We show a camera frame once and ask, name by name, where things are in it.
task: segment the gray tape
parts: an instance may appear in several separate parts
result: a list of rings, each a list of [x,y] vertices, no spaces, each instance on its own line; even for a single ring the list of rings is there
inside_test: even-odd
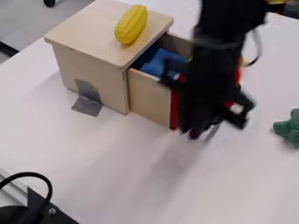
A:
[[[75,80],[79,98],[72,106],[72,110],[89,116],[97,116],[104,104],[101,102],[98,90],[89,82]]]

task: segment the wooden box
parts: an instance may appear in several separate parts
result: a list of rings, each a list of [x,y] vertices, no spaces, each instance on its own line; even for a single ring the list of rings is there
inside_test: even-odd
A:
[[[150,46],[189,57],[191,44],[167,33],[173,17],[149,11],[141,35],[132,45],[120,44],[114,28],[132,5],[97,0],[45,35],[52,44],[64,85],[77,91],[75,80],[91,83],[105,106],[129,111],[170,127],[171,92],[157,78],[130,68]]]
[[[126,71],[173,24],[173,17],[149,10],[141,35],[132,45],[115,38],[115,26],[132,5],[97,0],[45,35],[52,44],[65,86],[77,91],[75,80],[91,83],[102,102],[129,112]]]

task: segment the wooden drawer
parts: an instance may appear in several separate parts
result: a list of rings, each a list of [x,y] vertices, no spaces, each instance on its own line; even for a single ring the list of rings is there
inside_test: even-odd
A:
[[[189,58],[191,43],[183,37],[166,33],[156,43],[159,47]],[[129,110],[155,123],[170,127],[173,119],[173,94],[159,83],[158,78],[130,68],[127,71]]]

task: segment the blue object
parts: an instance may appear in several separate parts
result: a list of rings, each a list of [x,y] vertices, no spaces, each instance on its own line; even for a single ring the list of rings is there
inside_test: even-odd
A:
[[[161,77],[163,72],[163,60],[165,58],[178,59],[187,63],[187,59],[179,55],[168,52],[162,48],[152,46],[133,64],[133,68],[138,69],[144,73],[151,74],[157,78]],[[176,75],[176,72],[169,72],[170,76]]]

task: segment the green object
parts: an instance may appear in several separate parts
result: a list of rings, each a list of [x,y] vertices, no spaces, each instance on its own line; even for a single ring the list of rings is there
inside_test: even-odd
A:
[[[287,138],[296,147],[299,147],[299,110],[293,109],[291,118],[286,122],[275,122],[273,124],[275,133]]]

